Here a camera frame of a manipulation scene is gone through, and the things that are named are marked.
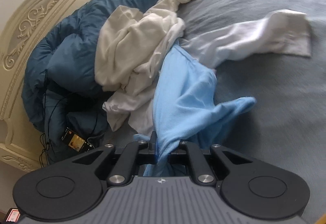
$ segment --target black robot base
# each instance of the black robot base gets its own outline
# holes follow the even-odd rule
[[[155,142],[107,144],[24,175],[13,190],[20,223],[305,223],[302,178],[221,145],[181,141],[168,162],[185,165],[188,176],[136,176],[155,164]]]

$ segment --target metal bolt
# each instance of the metal bolt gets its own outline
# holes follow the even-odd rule
[[[203,174],[198,177],[198,181],[202,183],[211,183],[212,181],[214,181],[214,177],[209,174]]]
[[[112,183],[123,183],[125,180],[125,177],[123,177],[122,175],[112,175],[109,178],[110,182]]]

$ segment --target circular pad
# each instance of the circular pad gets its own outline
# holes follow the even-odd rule
[[[53,176],[39,181],[36,190],[44,197],[60,198],[69,195],[74,187],[73,180],[63,176]]]
[[[274,198],[285,193],[286,184],[276,177],[260,176],[249,182],[249,188],[260,197]]]
[[[24,175],[13,190],[22,214],[47,222],[69,220],[86,213],[102,194],[102,184],[91,170],[66,161]]]

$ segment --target light blue blanket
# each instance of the light blue blanket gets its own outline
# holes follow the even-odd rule
[[[167,156],[181,139],[208,148],[228,134],[237,115],[249,111],[255,98],[214,104],[217,80],[213,70],[193,59],[176,42],[164,59],[153,102],[158,163],[144,176],[168,176]]]

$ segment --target crumpled cloth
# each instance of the crumpled cloth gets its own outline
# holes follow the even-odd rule
[[[233,120],[256,103],[253,97],[214,104],[216,76],[178,45],[166,55],[153,100],[158,162],[144,176],[169,176],[167,156],[181,139],[208,148],[220,143]]]
[[[208,68],[225,60],[241,60],[254,53],[311,56],[306,14],[288,9],[268,13],[257,21],[245,21],[180,39],[180,46]]]
[[[151,134],[155,78],[185,23],[177,17],[181,3],[159,0],[142,14],[119,6],[101,29],[95,58],[95,80],[103,90],[116,90],[103,104],[112,131],[126,118],[138,133]]]

